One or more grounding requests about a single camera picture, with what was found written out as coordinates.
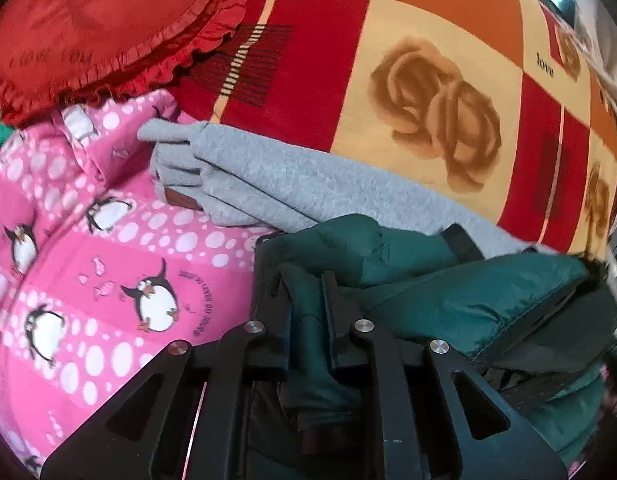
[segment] dark green puffer jacket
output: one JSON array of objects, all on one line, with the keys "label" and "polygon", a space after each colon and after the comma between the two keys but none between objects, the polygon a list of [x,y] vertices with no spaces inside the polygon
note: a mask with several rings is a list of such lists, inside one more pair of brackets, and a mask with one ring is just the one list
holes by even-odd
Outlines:
[{"label": "dark green puffer jacket", "polygon": [[[257,248],[255,265],[254,309],[276,274],[293,300],[288,380],[277,389],[258,385],[253,402],[250,478],[267,479],[361,474],[355,456],[333,460],[301,452],[303,431],[356,420],[361,403],[357,390],[328,372],[321,272],[334,271],[340,293],[398,337],[443,338],[468,358],[556,290],[590,277],[581,261],[566,255],[520,253],[460,264],[441,236],[382,228],[361,215],[268,240]],[[592,434],[603,395],[598,350],[591,348],[610,340],[617,309],[610,294],[602,297],[596,312],[553,312],[543,330],[493,364],[525,377],[584,369],[574,383],[525,413],[567,464]]]}]

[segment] pink penguin fabric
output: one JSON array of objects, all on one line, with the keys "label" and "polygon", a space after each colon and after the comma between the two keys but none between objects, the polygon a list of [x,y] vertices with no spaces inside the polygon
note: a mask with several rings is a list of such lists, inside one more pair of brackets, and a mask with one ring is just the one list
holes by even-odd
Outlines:
[{"label": "pink penguin fabric", "polygon": [[255,240],[270,230],[157,200],[136,134],[176,113],[163,90],[76,105],[0,150],[0,432],[36,474],[170,341],[248,318]]}]

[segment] gray fabric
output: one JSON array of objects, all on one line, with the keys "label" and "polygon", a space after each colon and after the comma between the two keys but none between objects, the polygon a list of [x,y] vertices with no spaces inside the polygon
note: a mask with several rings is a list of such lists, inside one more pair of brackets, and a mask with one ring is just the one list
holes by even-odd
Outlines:
[{"label": "gray fabric", "polygon": [[[296,232],[351,213],[381,225],[434,234],[459,223],[490,258],[523,250],[517,240],[463,205],[396,174],[331,153],[293,146],[206,121],[149,120],[138,131],[156,142],[151,170],[194,198],[218,224],[248,218]],[[194,182],[199,172],[199,184]],[[217,202],[233,209],[215,210]],[[239,211],[242,216],[231,217]]]}]

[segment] brown rose print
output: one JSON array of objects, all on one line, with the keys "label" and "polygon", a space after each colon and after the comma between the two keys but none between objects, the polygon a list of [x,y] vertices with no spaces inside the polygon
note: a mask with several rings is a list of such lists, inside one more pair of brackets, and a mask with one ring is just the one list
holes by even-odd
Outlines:
[{"label": "brown rose print", "polygon": [[400,41],[371,74],[369,94],[395,142],[421,158],[444,159],[453,190],[483,188],[499,160],[499,115],[434,45]]},{"label": "brown rose print", "polygon": [[610,203],[610,186],[599,177],[601,164],[595,161],[589,176],[588,187],[586,189],[586,199],[584,207],[588,212],[589,236],[587,240],[587,252],[590,252],[592,245],[593,229],[595,237],[603,240],[606,236],[608,227],[608,205]]},{"label": "brown rose print", "polygon": [[563,69],[566,73],[575,79],[579,78],[579,72],[581,72],[581,63],[579,62],[579,54],[575,47],[573,38],[557,25],[555,26],[555,35],[557,36],[557,43],[559,44],[559,54],[562,57]]}]

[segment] red ruffle trim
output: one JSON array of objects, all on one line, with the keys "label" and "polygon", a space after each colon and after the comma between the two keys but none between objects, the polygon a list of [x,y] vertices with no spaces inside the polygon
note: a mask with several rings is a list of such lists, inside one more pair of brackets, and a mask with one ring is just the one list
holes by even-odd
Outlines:
[{"label": "red ruffle trim", "polygon": [[0,112],[4,124],[22,125],[57,105],[88,102],[99,105],[113,97],[137,97],[173,80],[178,66],[189,67],[195,52],[216,49],[232,36],[246,12],[246,0],[196,0],[175,22],[154,36],[102,61],[64,83],[63,88],[24,94],[0,75]]}]

